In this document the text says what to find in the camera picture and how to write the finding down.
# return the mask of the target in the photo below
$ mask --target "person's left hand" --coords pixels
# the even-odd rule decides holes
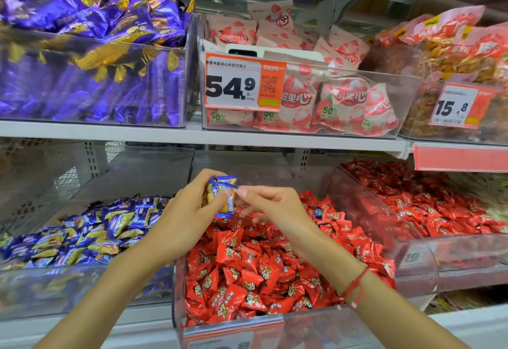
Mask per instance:
[[[201,207],[208,179],[223,175],[220,171],[201,171],[168,202],[156,225],[138,244],[147,246],[161,265],[188,253],[232,194],[228,188],[221,190],[211,204]]]

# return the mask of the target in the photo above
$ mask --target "hand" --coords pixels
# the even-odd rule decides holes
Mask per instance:
[[[240,186],[237,196],[249,204],[242,211],[248,215],[255,211],[265,214],[253,219],[253,222],[269,220],[286,237],[299,257],[314,264],[315,243],[323,237],[328,238],[305,211],[298,193],[291,187]]]
[[[194,180],[171,199],[156,225],[138,244],[145,243],[154,251],[161,266],[188,253],[212,222],[215,214],[226,204],[232,192],[224,189],[211,204],[201,207],[208,179],[225,175],[204,169]]]

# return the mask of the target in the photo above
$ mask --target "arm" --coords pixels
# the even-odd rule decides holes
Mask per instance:
[[[223,190],[211,204],[200,208],[203,188],[214,175],[224,173],[205,169],[180,190],[146,237],[117,256],[95,286],[34,348],[100,348],[143,285],[162,266],[190,251],[228,200],[231,192]]]
[[[263,211],[262,217],[269,218],[289,238],[296,253],[318,269],[339,293],[364,270],[363,264],[314,224],[292,188],[242,186],[237,194],[250,205],[244,214]],[[363,296],[355,311],[387,349],[469,348],[370,271],[360,283]],[[346,301],[356,300],[359,292],[357,287]]]

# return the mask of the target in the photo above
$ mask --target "fingernail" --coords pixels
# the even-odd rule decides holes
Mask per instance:
[[[240,198],[244,198],[247,195],[247,190],[242,187],[239,187],[236,189],[236,193]]]

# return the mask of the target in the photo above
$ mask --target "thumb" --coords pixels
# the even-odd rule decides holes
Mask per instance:
[[[268,214],[270,210],[273,208],[273,202],[271,200],[265,199],[253,191],[240,187],[238,188],[236,193],[245,202],[256,207],[258,210],[261,210],[266,214]]]
[[[224,205],[228,202],[229,197],[232,195],[232,191],[229,188],[220,190],[217,196],[213,199],[212,203],[207,204],[199,211],[207,219],[212,219],[215,215],[222,210]]]

